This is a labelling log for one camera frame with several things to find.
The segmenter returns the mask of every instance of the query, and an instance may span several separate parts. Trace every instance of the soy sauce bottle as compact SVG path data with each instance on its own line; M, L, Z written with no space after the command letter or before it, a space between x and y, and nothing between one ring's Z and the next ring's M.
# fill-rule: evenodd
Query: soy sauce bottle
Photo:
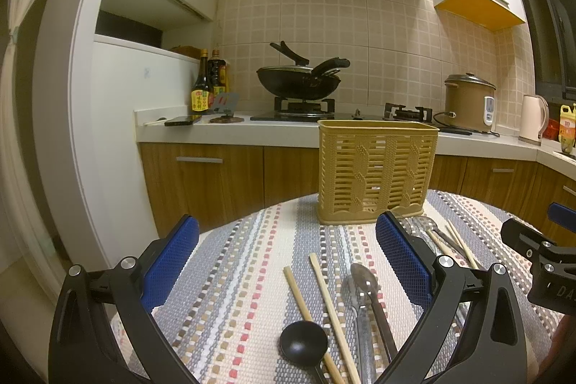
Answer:
M208 50L200 51L200 68L198 69L198 78L192 89L192 111L206 111L214 103L214 88L208 77L207 70Z
M214 87L214 96L226 91L226 61L220 59L220 50L214 49L208 61L208 77Z

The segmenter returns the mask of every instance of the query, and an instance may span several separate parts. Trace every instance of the black frying pan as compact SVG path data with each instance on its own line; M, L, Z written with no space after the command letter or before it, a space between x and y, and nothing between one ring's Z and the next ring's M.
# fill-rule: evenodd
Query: black frying pan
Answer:
M340 79L335 73L325 75L335 69L350 67L350 61L333 57L318 64L313 69L306 67L309 61L293 52L283 41L280 45L270 43L296 65L271 66L258 69L260 83L273 95L298 100L322 100L336 90Z

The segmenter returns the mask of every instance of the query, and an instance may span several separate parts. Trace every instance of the metal screw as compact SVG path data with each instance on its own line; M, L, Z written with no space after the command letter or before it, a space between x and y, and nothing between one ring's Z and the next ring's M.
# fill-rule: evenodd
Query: metal screw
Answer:
M131 269L135 265L136 265L136 259L134 259L134 257L125 257L122 259L122 262L120 262L120 266L126 270Z
M495 263L494 272L496 272L498 275L504 275L506 273L506 267L504 267L501 263Z
M451 258L450 256L441 256L440 259L438 259L438 263L442 266L442 267L452 267L454 265L454 259Z
M68 269L68 275L70 275L71 277L76 277L76 275L78 275L81 271L82 267L76 264L70 267L70 269Z

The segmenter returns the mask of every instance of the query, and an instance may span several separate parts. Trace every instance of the utensil holder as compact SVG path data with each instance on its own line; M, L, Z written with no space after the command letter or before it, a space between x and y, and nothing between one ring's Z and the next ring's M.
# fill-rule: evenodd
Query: utensil holder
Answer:
M327 121L320 126L318 218L372 223L386 210L423 213L438 129L419 122Z

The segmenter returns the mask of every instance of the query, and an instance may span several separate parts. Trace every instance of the table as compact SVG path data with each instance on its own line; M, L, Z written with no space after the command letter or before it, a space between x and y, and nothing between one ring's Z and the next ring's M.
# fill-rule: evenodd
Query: table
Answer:
M166 303L153 311L155 320L180 359L202 383L312 383L307 371L284 360L278 337L288 324L302 319L284 278L290 265L313 319L330 328L308 255L317 253L328 289L358 363L355 315L346 276L350 264L361 262L378 277L379 300L398 349L416 325L422 309L408 300L382 253L374 224L321 226L316 217L317 195L277 204L201 236ZM429 190L424 214L444 229L450 220L476 255L489 266L508 268L516 290L526 338L529 375L548 353L551 336L562 317L526 299L531 288L530 263L502 244L499 231L511 215L469 198ZM454 259L466 266L454 253ZM133 352L118 316L112 328L130 369L146 375ZM455 322L431 372L443 370L459 337ZM330 353L343 375L333 333ZM385 353L373 322L377 372L385 368Z

